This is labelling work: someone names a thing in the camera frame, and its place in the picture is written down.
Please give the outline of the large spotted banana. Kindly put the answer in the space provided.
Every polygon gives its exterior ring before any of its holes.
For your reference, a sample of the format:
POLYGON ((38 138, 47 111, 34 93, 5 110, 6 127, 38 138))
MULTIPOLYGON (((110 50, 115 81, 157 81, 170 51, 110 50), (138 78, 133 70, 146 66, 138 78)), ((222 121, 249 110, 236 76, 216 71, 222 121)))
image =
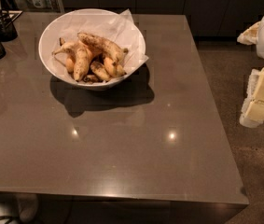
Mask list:
POLYGON ((97 49, 116 63, 123 63, 129 50, 121 48, 115 42, 89 33, 78 33, 78 39, 90 48, 97 49))

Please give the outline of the small banana front right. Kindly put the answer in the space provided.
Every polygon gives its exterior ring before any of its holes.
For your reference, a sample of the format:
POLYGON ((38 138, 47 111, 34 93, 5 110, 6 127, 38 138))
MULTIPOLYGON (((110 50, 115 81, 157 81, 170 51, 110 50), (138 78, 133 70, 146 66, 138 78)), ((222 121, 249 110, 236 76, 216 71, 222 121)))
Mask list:
POLYGON ((123 66, 109 57, 104 57, 104 68, 111 77, 122 77, 126 74, 123 66))

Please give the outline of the small banana front centre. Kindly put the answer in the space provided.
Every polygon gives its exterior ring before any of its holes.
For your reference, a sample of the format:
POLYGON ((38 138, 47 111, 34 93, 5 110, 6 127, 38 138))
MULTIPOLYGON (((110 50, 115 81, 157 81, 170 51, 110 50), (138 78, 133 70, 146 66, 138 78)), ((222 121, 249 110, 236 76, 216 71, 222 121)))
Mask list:
POLYGON ((100 62, 92 62, 90 64, 90 70, 99 81, 109 81, 111 79, 111 76, 105 70, 104 65, 100 62))

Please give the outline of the white bowl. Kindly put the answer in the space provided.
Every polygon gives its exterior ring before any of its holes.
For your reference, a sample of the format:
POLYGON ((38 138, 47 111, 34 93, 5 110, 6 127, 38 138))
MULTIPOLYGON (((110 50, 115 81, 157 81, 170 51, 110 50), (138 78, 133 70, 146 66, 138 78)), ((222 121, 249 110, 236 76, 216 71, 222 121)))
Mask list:
POLYGON ((86 90, 91 91, 104 91, 118 85, 121 81, 129 77, 131 74, 127 74, 123 77, 112 78, 110 81, 99 82, 93 84, 87 84, 83 81, 76 82, 72 76, 67 72, 65 68, 65 54, 53 55, 52 52, 60 47, 59 38, 62 37, 66 41, 76 41, 77 37, 69 39, 61 36, 61 25, 58 23, 58 19, 52 21, 44 30, 40 37, 38 52, 39 57, 48 71, 57 77, 58 79, 86 90))

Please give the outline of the dark overripe banana bottom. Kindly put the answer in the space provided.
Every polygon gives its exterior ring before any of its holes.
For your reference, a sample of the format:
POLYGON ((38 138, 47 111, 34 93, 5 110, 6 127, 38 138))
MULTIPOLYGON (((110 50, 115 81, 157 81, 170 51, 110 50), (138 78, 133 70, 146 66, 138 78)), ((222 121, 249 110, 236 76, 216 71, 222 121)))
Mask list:
POLYGON ((90 75, 85 75, 83 81, 86 83, 96 83, 99 82, 100 79, 97 76, 90 74, 90 75))

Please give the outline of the long spotted banana left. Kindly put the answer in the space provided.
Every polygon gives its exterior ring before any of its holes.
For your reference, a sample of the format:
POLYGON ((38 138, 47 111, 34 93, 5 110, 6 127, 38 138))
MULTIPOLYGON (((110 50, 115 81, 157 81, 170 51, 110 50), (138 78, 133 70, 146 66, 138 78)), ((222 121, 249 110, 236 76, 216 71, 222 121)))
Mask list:
POLYGON ((74 81, 78 82, 88 74, 90 57, 84 45, 79 42, 65 42, 59 49, 52 52, 53 55, 59 53, 66 53, 67 56, 72 55, 75 58, 74 72, 70 73, 73 75, 74 81))

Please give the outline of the small orange banana left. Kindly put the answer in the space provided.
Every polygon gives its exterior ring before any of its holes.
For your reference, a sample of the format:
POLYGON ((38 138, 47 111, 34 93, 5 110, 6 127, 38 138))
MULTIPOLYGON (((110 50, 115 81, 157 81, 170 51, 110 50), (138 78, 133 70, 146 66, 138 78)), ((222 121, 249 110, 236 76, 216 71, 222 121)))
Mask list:
POLYGON ((65 67, 68 73, 74 72, 75 58, 72 55, 68 55, 65 60, 65 67))

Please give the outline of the white paper liner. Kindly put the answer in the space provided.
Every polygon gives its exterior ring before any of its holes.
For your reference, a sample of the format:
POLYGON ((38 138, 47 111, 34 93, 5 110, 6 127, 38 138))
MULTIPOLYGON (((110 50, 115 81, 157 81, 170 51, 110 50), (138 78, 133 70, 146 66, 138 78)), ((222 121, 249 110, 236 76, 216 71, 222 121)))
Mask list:
POLYGON ((84 32, 107 38, 127 49, 123 64, 127 74, 132 74, 148 60, 146 42, 129 10, 117 14, 102 9, 80 9, 62 15, 58 23, 61 36, 65 38, 72 39, 78 32, 84 32))

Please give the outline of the white object under table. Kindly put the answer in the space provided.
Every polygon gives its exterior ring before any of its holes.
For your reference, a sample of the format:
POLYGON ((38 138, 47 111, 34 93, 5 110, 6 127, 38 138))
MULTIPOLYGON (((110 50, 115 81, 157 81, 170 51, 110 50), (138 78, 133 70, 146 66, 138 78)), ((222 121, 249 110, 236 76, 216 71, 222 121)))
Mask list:
POLYGON ((0 193, 0 224, 35 224, 38 206, 35 194, 0 193))

